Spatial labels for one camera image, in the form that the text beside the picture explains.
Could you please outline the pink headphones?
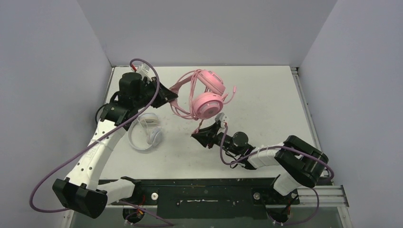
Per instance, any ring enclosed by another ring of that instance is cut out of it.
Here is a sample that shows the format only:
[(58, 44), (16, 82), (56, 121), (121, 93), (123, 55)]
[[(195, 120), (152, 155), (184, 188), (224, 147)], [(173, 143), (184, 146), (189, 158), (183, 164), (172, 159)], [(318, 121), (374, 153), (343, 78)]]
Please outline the pink headphones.
[[(194, 93), (198, 81), (205, 86), (205, 89), (202, 94), (195, 96)], [(183, 119), (200, 121), (198, 127), (193, 131), (193, 133), (198, 133), (204, 120), (216, 116), (226, 104), (232, 101), (237, 87), (233, 87), (232, 96), (227, 100), (226, 98), (229, 94), (225, 92), (226, 86), (223, 79), (213, 71), (196, 69), (181, 76), (169, 90), (178, 94), (181, 87), (187, 83), (190, 84), (188, 97), (189, 110), (186, 111), (181, 108), (177, 99), (170, 102), (170, 107), (175, 115)]]

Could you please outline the black white headphones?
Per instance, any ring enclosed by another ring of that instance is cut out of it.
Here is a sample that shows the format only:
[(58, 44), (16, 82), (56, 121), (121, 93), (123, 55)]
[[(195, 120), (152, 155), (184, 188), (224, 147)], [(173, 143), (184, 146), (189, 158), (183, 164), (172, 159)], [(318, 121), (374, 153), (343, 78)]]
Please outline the black white headphones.
[(100, 106), (95, 113), (95, 123), (98, 124), (102, 120), (102, 112), (108, 104)]

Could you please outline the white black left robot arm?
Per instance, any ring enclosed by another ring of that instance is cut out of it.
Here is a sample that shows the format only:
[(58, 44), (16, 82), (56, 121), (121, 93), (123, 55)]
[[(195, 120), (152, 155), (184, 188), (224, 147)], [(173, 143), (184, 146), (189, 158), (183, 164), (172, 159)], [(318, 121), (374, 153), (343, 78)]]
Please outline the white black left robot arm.
[(63, 179), (56, 179), (52, 189), (61, 204), (90, 218), (98, 218), (107, 205), (125, 199), (136, 204), (142, 191), (136, 180), (128, 177), (99, 184), (100, 175), (115, 146), (131, 123), (148, 107), (159, 108), (178, 95), (158, 82), (156, 77), (125, 73), (119, 89), (104, 107), (88, 149)]

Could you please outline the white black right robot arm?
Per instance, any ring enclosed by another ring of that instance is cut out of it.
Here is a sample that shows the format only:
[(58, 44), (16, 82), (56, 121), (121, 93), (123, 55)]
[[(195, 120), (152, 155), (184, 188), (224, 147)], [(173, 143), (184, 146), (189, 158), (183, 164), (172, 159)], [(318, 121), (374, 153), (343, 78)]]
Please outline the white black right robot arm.
[(216, 121), (209, 127), (195, 131), (191, 137), (208, 149), (219, 146), (221, 162), (230, 167), (257, 170), (281, 166), (284, 173), (275, 178), (269, 189), (269, 197), (275, 203), (281, 203), (300, 186), (315, 187), (324, 170), (329, 172), (329, 179), (334, 176), (328, 165), (328, 157), (295, 135), (290, 135), (277, 145), (255, 147), (249, 143), (244, 132), (230, 136), (227, 131), (226, 122)]

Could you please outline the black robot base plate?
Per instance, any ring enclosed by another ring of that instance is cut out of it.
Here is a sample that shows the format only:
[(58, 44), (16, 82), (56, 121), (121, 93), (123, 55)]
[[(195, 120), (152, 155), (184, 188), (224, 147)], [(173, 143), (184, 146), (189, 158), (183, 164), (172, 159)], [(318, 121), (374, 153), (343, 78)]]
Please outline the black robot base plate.
[(282, 196), (274, 178), (140, 180), (123, 201), (156, 209), (164, 219), (273, 219), (285, 221), (291, 210), (317, 206), (316, 194), (299, 187)]

